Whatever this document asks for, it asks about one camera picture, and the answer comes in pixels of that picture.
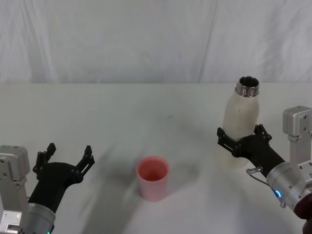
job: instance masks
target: pink cup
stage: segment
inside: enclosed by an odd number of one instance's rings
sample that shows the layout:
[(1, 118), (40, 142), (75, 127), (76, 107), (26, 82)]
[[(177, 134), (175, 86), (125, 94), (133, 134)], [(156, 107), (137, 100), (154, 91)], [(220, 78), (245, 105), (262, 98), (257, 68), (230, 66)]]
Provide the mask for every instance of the pink cup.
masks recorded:
[(169, 164), (157, 156), (144, 158), (136, 168), (142, 196), (147, 201), (160, 201), (167, 195)]

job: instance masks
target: white table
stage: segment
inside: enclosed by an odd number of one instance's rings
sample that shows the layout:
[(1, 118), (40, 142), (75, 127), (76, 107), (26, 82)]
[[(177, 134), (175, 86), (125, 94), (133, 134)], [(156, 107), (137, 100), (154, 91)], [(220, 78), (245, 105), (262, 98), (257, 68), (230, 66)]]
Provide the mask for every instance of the white table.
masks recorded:
[[(312, 106), (312, 84), (263, 83), (260, 117), (271, 146), (289, 160), (282, 112)], [(234, 84), (63, 84), (0, 86), (0, 143), (77, 164), (90, 144), (95, 165), (71, 186), (54, 234), (298, 234), (304, 220), (279, 207), (269, 187), (245, 169), (218, 163), (216, 130)], [(134, 173), (142, 156), (172, 168), (170, 195), (143, 200)], [(30, 195), (37, 180), (28, 175)]]

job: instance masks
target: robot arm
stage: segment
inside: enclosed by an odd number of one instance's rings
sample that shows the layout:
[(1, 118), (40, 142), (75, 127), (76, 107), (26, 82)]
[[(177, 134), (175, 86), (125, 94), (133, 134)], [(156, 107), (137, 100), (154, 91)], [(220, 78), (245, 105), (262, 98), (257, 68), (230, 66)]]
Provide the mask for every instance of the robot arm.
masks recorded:
[(38, 153), (33, 171), (39, 181), (28, 200), (24, 186), (30, 171), (26, 149), (0, 146), (0, 194), (4, 208), (0, 234), (50, 234), (53, 231), (55, 213), (66, 189), (81, 183), (94, 164), (90, 146), (77, 166), (49, 163), (55, 150), (51, 143), (47, 151)]
[(269, 145), (272, 137), (263, 125), (256, 125), (254, 134), (239, 141), (229, 138), (218, 128), (218, 144), (232, 153), (234, 157), (245, 157), (256, 167), (247, 173), (261, 172), (281, 207), (289, 206), (293, 212), (308, 222), (304, 234), (312, 232), (312, 109), (297, 106), (284, 111), (283, 131), (291, 142), (291, 160), (285, 162)]

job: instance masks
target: water bottle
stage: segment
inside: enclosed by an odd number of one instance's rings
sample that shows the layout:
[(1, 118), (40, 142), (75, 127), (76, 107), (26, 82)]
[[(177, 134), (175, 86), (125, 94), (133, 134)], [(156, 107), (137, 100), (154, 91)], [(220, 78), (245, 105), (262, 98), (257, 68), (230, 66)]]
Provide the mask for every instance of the water bottle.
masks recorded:
[[(234, 94), (228, 100), (222, 128), (226, 135), (235, 141), (254, 133), (259, 116), (259, 81), (254, 77), (239, 79)], [(248, 162), (245, 158), (236, 158), (221, 148), (221, 163), (228, 168), (243, 167)]]

